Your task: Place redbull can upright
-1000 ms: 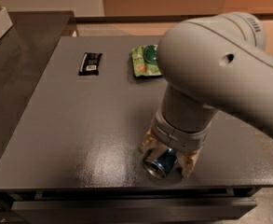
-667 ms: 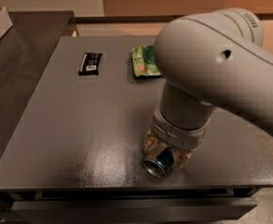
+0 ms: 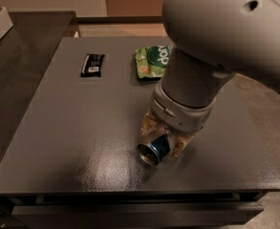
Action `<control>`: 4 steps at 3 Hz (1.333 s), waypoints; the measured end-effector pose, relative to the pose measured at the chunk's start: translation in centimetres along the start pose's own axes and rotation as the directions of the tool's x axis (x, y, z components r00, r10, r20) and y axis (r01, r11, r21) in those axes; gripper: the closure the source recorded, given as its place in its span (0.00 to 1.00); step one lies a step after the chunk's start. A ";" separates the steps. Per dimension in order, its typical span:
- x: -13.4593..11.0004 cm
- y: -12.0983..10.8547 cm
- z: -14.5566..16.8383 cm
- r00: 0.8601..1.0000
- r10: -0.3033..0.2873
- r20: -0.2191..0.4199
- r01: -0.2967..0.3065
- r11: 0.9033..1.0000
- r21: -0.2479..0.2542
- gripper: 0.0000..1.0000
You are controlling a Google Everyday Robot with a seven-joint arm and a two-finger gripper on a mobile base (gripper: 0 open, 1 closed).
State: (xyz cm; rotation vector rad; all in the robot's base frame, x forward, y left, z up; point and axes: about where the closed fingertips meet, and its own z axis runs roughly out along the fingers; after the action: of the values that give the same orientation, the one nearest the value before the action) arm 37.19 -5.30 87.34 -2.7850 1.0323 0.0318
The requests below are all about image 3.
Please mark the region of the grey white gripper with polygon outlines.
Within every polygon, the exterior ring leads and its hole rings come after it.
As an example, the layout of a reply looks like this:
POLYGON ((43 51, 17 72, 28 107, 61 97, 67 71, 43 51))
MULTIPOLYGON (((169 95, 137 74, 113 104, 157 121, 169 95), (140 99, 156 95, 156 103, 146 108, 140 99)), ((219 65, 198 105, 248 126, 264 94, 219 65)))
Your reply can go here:
POLYGON ((168 135, 169 130, 181 132, 172 135, 172 156, 180 156, 206 124, 215 102, 216 99, 213 99, 209 105, 202 108, 184 106, 173 100, 159 81, 152 93, 150 108, 142 119, 140 141, 152 142, 162 135, 168 135))

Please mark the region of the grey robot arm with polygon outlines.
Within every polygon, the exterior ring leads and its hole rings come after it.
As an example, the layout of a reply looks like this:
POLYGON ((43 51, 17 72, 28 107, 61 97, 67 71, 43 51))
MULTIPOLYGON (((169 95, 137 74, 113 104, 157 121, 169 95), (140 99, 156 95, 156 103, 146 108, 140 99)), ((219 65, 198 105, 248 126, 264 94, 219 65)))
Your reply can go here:
POLYGON ((140 128, 152 165, 181 154, 235 74, 280 94, 280 0, 164 0, 162 22, 174 48, 140 128))

